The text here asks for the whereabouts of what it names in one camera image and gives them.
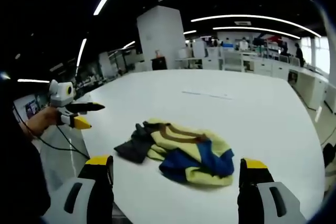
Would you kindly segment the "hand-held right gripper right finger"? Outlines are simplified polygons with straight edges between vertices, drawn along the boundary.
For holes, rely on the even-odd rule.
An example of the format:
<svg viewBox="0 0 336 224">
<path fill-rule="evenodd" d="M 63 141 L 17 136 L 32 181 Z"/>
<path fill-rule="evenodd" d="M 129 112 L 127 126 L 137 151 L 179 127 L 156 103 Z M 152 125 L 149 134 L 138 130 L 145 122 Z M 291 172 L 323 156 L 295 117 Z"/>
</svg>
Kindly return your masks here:
<svg viewBox="0 0 336 224">
<path fill-rule="evenodd" d="M 240 160 L 237 204 L 239 223 L 306 223 L 300 201 L 255 159 Z"/>
</svg>

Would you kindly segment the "person's left hand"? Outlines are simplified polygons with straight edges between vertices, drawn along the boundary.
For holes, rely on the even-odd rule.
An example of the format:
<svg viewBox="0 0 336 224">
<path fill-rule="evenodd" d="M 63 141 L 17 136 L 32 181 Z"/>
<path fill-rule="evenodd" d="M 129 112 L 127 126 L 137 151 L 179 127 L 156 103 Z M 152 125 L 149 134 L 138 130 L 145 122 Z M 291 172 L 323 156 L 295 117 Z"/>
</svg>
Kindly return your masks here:
<svg viewBox="0 0 336 224">
<path fill-rule="evenodd" d="M 21 127 L 31 137 L 40 137 L 50 126 L 59 123 L 59 115 L 60 113 L 56 108 L 47 106 L 25 123 L 22 123 Z"/>
</svg>

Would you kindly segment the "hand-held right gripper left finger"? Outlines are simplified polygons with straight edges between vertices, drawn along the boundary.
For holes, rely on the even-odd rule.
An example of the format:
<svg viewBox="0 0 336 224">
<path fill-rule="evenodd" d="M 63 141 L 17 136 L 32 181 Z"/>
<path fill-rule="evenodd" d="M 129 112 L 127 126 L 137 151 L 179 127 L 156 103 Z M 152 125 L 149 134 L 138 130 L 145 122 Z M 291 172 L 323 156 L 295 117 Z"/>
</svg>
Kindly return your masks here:
<svg viewBox="0 0 336 224">
<path fill-rule="evenodd" d="M 113 223 L 113 157 L 86 161 L 77 177 L 50 193 L 44 223 Z"/>
</svg>

